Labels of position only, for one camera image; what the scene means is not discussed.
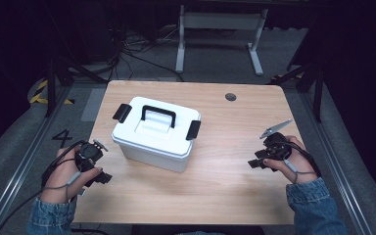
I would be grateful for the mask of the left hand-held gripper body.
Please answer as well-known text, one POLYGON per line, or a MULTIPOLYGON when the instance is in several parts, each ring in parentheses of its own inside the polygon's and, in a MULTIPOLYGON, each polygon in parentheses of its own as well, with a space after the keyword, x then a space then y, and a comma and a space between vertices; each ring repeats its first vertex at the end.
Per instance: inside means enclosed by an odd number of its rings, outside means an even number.
POLYGON ((78 170, 85 172, 94 168, 95 163, 103 157, 103 151, 108 152, 108 148, 98 139, 94 139, 92 143, 83 142, 74 156, 78 170))

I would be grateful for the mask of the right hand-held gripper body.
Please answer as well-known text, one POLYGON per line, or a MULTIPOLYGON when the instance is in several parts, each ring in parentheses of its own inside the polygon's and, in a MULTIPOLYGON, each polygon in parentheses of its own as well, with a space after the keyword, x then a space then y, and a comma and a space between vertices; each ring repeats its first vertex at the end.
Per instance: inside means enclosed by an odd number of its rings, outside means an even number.
POLYGON ((280 133, 280 130, 291 122, 292 120, 288 118, 286 121, 270 126, 259 137, 263 139, 264 150, 268 154, 268 158, 283 161, 290 157, 292 149, 288 145, 286 137, 280 133))

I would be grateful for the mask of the person's left hand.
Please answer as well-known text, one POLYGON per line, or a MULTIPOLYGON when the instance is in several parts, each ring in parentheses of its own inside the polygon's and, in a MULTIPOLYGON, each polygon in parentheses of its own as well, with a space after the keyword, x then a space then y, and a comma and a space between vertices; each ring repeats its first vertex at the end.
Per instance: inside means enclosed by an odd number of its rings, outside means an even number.
POLYGON ((78 173, 74 162, 75 153, 80 147, 74 147, 68 151, 62 158, 62 163, 55 168, 49 176, 40 200, 49 204, 66 204, 71 198, 75 197, 82 187, 90 180, 98 176, 103 169, 96 166, 90 170, 82 172, 75 180, 69 184, 69 181, 78 173))

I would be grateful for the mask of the person's right hand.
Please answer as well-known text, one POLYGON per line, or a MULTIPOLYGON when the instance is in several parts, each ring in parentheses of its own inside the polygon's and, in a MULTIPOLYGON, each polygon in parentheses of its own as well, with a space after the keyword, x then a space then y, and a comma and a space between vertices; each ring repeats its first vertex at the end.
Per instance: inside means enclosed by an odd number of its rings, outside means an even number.
POLYGON ((281 171, 283 175, 294 184, 309 183, 318 178, 309 161, 298 150, 292 150, 288 161, 296 170, 291 170, 284 161, 266 159, 263 163, 267 167, 281 171))

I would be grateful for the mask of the black metal stand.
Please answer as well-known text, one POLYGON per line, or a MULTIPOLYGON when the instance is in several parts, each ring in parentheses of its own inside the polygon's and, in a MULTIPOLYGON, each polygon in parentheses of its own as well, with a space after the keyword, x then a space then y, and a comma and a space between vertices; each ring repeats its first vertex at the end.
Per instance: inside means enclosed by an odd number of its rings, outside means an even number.
POLYGON ((57 106, 57 95, 56 95, 56 80, 59 80, 63 86, 71 86, 73 84, 72 72, 70 69, 83 74, 86 77, 89 77, 91 80, 100 84, 107 84, 108 80, 100 77, 93 71, 90 71, 72 61, 69 61, 63 57, 54 57, 52 58, 47 66, 47 112, 46 117, 48 118, 56 109, 57 106))
POLYGON ((317 122, 321 122, 321 99, 323 93, 324 71, 320 64, 308 64, 300 66, 283 75, 274 76, 269 82, 269 85, 280 85, 288 80, 291 80, 298 75, 301 76, 296 85, 296 89, 300 93, 307 93, 311 86, 314 86, 312 112, 317 122))

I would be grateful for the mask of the yellow black hazard tape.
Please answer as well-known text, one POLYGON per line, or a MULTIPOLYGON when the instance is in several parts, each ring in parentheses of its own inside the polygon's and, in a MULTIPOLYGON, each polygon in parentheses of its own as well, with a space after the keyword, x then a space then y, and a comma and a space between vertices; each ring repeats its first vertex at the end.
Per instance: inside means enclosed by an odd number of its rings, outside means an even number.
POLYGON ((29 100, 30 104, 33 104, 33 103, 48 104, 49 103, 48 98, 42 97, 43 90, 47 87, 47 85, 48 85, 48 81, 46 79, 43 79, 39 83, 39 85, 37 86, 34 94, 32 95, 32 97, 29 100))

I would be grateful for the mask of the grey metal floor rail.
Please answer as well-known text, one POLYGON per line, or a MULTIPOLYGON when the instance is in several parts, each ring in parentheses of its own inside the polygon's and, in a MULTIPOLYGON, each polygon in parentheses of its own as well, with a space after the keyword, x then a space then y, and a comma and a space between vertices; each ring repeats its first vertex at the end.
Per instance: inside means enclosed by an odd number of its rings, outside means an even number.
POLYGON ((70 90, 68 86, 56 89, 56 107, 48 117, 45 116, 47 106, 33 104, 1 137, 0 224, 17 197, 43 143, 44 136, 70 90))
POLYGON ((309 115, 314 131, 317 137, 320 139, 321 146, 326 154, 326 162, 328 163, 329 170, 334 178, 358 235, 372 235, 369 223, 367 222, 363 211, 359 206, 358 200, 353 192, 353 188, 348 182, 348 179, 339 164, 338 157, 333 150, 332 144, 325 132, 325 129, 322 124, 317 121, 315 115, 313 114, 312 104, 308 98, 308 95, 305 93, 300 93, 299 97, 303 103, 303 106, 305 107, 306 113, 309 115))

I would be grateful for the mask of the white metal desk frame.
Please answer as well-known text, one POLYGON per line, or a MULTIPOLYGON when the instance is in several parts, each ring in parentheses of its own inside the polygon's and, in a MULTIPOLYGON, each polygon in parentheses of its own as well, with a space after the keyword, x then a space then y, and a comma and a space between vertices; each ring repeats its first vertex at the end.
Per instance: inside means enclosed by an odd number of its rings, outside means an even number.
POLYGON ((182 73, 185 59, 185 29, 230 29, 253 30, 255 39, 247 44, 247 49, 252 65, 257 76, 263 75, 263 69, 259 60, 257 48, 264 28, 268 10, 263 9, 257 14, 233 14, 233 13, 195 13, 187 12, 184 5, 180 6, 178 21, 178 48, 176 55, 175 71, 182 73))

